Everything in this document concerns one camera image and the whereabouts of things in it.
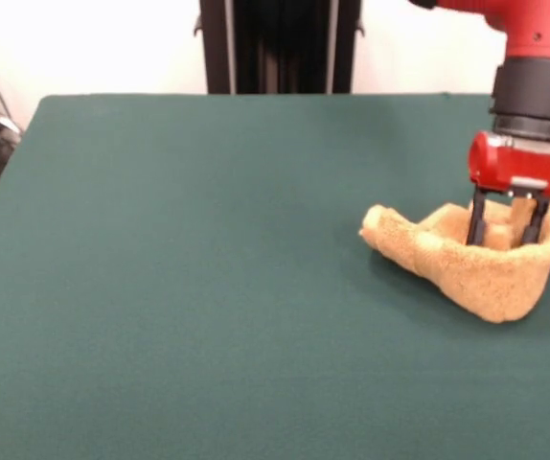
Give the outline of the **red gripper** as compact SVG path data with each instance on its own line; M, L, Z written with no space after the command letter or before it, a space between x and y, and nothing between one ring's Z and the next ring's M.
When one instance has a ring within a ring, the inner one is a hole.
M466 245L483 245L486 191L543 194L537 196L521 237L522 244L537 243L550 206L550 142L480 131L470 145L468 168L476 187Z

